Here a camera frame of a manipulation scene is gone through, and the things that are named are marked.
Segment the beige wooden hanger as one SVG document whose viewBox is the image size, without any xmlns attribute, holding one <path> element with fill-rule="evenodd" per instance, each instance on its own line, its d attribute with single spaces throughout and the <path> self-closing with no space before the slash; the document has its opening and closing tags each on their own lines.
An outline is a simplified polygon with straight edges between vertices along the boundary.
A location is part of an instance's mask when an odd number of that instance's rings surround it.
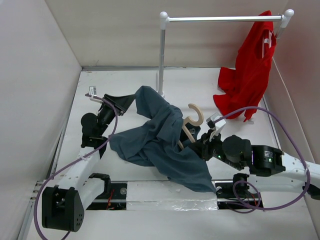
<svg viewBox="0 0 320 240">
<path fill-rule="evenodd" d="M 194 103 L 189 103 L 188 104 L 188 108 L 194 110 L 197 113 L 198 119 L 197 120 L 193 120 L 190 116 L 187 116 L 184 120 L 183 120 L 183 124 L 182 124 L 182 130 L 185 133 L 185 135 L 187 136 L 187 138 L 190 140 L 191 143 L 195 143 L 196 140 L 193 137 L 192 133 L 190 132 L 190 130 L 187 128 L 187 124 L 191 124 L 194 127 L 200 127 L 202 125 L 202 123 L 204 122 L 204 114 L 202 112 L 202 110 Z"/>
</svg>

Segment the blue grey t shirt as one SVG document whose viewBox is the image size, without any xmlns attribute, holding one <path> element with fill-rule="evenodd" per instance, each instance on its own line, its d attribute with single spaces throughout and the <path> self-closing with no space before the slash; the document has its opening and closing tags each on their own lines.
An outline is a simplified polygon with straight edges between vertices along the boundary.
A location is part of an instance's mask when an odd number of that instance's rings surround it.
<svg viewBox="0 0 320 240">
<path fill-rule="evenodd" d="M 142 126 L 111 137 L 110 148 L 129 163 L 156 167 L 168 180 L 198 193 L 214 193 L 208 165 L 192 149 L 180 149 L 181 110 L 168 103 L 150 86 L 135 93 L 137 114 L 148 120 Z"/>
</svg>

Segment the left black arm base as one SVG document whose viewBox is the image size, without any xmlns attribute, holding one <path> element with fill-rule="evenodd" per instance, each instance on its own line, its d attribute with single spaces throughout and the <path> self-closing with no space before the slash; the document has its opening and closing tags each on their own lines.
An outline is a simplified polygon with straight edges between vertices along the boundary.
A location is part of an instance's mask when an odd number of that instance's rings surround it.
<svg viewBox="0 0 320 240">
<path fill-rule="evenodd" d="M 84 210 L 126 210 L 128 183 L 111 181 L 108 174 L 92 173 L 80 189 Z"/>
</svg>

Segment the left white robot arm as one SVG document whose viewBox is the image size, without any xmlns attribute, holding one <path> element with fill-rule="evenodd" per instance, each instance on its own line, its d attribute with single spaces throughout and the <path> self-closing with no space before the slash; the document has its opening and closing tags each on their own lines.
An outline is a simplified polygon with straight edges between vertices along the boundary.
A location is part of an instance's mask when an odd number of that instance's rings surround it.
<svg viewBox="0 0 320 240">
<path fill-rule="evenodd" d="M 92 202 L 113 195 L 108 174 L 94 173 L 93 167 L 104 155 L 108 137 L 103 134 L 113 121 L 117 121 L 135 100 L 135 95 L 102 98 L 86 94 L 92 101 L 100 103 L 97 114 L 86 113 L 80 120 L 82 138 L 76 161 L 54 186 L 47 186 L 42 192 L 42 226 L 67 232 L 77 232 L 82 226 L 85 210 Z"/>
</svg>

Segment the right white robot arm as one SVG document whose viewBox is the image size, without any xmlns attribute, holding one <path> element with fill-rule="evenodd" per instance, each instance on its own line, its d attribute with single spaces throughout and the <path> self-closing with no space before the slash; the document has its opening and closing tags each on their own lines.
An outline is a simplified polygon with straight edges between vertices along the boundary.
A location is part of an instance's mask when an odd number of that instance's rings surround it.
<svg viewBox="0 0 320 240">
<path fill-rule="evenodd" d="M 242 197 L 257 188 L 266 192 L 301 193 L 306 190 L 314 200 L 320 198 L 320 166 L 307 162 L 284 151 L 267 146 L 252 145 L 248 139 L 231 135 L 221 140 L 221 135 L 205 133 L 189 147 L 204 161 L 215 158 L 239 173 L 232 179 L 231 191 Z"/>
</svg>

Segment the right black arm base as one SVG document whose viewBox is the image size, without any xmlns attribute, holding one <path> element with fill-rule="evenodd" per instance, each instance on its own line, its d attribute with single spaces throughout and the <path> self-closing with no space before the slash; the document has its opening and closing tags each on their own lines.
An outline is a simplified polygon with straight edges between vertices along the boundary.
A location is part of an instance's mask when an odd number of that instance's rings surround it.
<svg viewBox="0 0 320 240">
<path fill-rule="evenodd" d="M 231 210 L 238 213 L 251 212 L 253 209 L 244 206 L 235 196 L 234 190 L 240 199 L 247 204 L 255 207 L 263 207 L 262 197 L 254 190 L 250 190 L 247 183 L 234 183 L 238 181 L 247 181 L 249 175 L 246 173 L 237 173 L 232 179 L 216 180 L 217 208 L 219 210 Z"/>
</svg>

